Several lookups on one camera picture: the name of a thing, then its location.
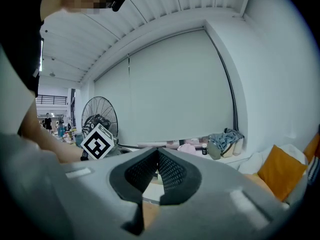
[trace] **crumpled clothes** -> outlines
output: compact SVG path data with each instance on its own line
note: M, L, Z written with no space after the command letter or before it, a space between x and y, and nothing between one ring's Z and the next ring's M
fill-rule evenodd
M209 141L213 142L217 148L224 151L228 144L236 143L238 140L243 139L244 136L232 129L226 129L224 133L214 133L209 135Z
M178 147L178 151L196 155L196 148L190 144L183 144Z

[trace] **small bottle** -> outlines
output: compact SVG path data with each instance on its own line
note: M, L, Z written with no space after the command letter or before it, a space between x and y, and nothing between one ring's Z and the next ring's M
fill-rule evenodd
M202 155L207 155L208 154L208 148L207 144L202 144Z

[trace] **ceiling panel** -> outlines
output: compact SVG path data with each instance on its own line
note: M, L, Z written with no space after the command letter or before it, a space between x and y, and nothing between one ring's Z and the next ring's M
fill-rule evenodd
M234 8L244 0L126 0L111 9L84 13L60 11L45 20L42 76L80 82L99 58L119 40L163 16L196 8Z

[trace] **blue cloth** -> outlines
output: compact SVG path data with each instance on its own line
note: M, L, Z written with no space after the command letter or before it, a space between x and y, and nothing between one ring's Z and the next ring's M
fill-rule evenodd
M228 144L236 143L238 140L243 138L244 136L240 132L232 129L227 129L224 133L209 135L209 141L213 142L221 151L224 151Z

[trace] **electric fan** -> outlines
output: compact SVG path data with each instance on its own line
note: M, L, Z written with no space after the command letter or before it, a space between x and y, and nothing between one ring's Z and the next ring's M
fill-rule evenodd
M84 106L81 125L83 138L98 125L106 128L113 137L118 136L118 119L114 107L104 97L94 97Z

